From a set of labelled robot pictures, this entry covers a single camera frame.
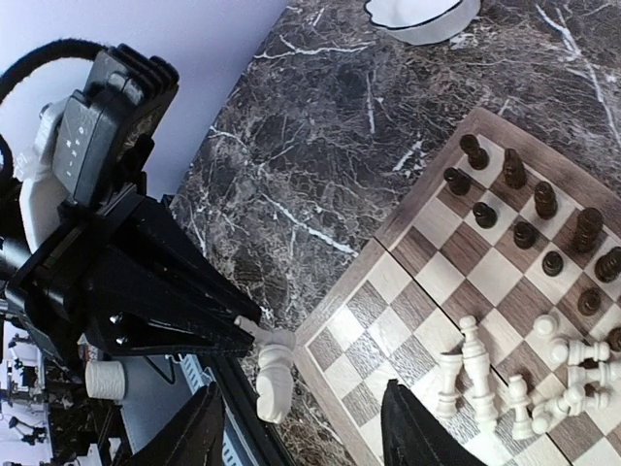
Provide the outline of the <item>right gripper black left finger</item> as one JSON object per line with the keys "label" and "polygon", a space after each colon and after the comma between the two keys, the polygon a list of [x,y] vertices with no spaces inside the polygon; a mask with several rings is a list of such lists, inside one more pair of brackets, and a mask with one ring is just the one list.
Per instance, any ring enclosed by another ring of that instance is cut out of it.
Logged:
{"label": "right gripper black left finger", "polygon": [[199,388],[164,428],[123,462],[131,466],[222,465],[224,400],[216,383]]}

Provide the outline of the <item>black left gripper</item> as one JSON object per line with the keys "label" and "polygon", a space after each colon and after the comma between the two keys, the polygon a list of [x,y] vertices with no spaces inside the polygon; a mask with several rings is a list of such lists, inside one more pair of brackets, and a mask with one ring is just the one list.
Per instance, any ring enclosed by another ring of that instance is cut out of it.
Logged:
{"label": "black left gripper", "polygon": [[61,204],[60,225],[9,275],[9,316],[44,356],[79,362],[77,342],[114,356],[244,356],[238,316],[258,306],[225,279],[166,207],[126,193],[95,210]]}

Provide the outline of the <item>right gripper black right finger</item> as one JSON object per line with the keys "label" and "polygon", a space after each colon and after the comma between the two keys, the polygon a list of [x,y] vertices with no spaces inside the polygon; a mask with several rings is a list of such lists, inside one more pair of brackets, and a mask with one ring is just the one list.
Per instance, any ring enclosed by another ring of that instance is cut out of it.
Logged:
{"label": "right gripper black right finger", "polygon": [[380,425],[385,466],[480,464],[397,379],[384,391]]}

